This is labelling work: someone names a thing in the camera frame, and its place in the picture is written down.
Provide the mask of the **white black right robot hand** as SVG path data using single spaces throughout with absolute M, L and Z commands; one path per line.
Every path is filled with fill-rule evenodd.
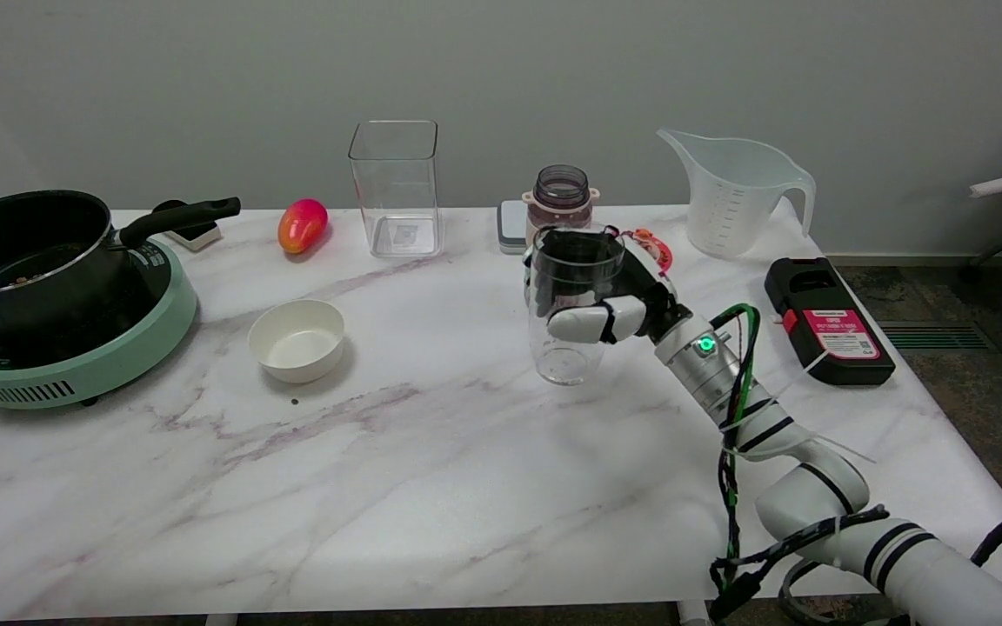
M 656 342 L 691 316 L 656 258 L 603 224 L 538 230 L 524 253 L 524 297 L 549 336 L 569 343 Z

